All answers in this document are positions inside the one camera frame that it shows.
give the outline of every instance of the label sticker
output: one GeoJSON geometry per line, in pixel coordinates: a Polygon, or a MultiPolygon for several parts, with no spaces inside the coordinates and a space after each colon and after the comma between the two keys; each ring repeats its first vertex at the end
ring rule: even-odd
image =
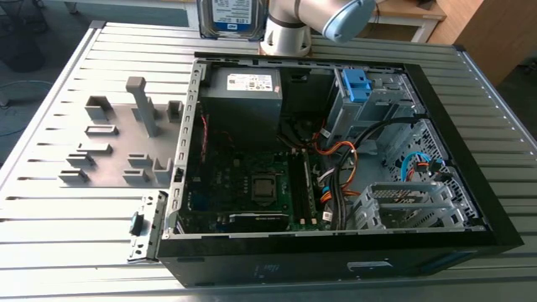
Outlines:
{"type": "Polygon", "coordinates": [[[252,0],[212,0],[212,21],[221,23],[252,23],[252,0]]]}
{"type": "Polygon", "coordinates": [[[330,212],[322,212],[322,220],[332,221],[332,213],[330,212]]]}
{"type": "Polygon", "coordinates": [[[321,130],[318,130],[318,132],[322,134],[322,136],[324,136],[325,138],[329,137],[329,131],[328,131],[326,129],[321,128],[321,130]]]}
{"type": "Polygon", "coordinates": [[[228,90],[272,91],[272,77],[266,74],[230,74],[228,90]]]}

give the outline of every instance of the blue plastic clip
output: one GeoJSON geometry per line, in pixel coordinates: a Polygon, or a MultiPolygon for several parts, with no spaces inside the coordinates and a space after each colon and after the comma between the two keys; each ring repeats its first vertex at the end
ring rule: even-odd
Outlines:
{"type": "Polygon", "coordinates": [[[361,69],[344,69],[344,81],[349,90],[350,101],[365,103],[370,96],[370,80],[361,69]]]}

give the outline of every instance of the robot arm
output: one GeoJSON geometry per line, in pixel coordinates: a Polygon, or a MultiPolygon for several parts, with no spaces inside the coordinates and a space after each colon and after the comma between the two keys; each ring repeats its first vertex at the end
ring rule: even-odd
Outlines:
{"type": "Polygon", "coordinates": [[[364,29],[373,9],[374,0],[270,0],[261,49],[268,55],[306,55],[309,28],[344,43],[364,29]]]}

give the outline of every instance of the blue hard drive label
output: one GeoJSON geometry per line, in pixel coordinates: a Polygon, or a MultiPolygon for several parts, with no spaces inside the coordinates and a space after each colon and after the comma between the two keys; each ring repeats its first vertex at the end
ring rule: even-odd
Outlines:
{"type": "Polygon", "coordinates": [[[221,30],[246,30],[252,23],[252,0],[212,0],[212,21],[221,30]]]}

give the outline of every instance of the metal table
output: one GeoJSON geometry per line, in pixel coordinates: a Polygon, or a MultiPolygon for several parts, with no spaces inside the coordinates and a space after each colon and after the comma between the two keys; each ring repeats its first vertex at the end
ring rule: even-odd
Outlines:
{"type": "Polygon", "coordinates": [[[124,83],[128,76],[142,76],[154,103],[181,100],[194,51],[257,53],[257,45],[200,40],[197,31],[184,28],[92,25],[0,171],[0,297],[153,302],[534,300],[527,293],[537,287],[535,142],[467,54],[429,44],[353,40],[334,45],[314,38],[313,53],[422,66],[522,234],[522,247],[418,279],[234,288],[185,289],[160,264],[128,266],[126,230],[146,189],[66,189],[56,179],[66,153],[86,140],[86,97],[133,102],[124,83]],[[228,297],[230,292],[241,296],[228,297]],[[190,296],[198,293],[217,297],[190,296]]]}

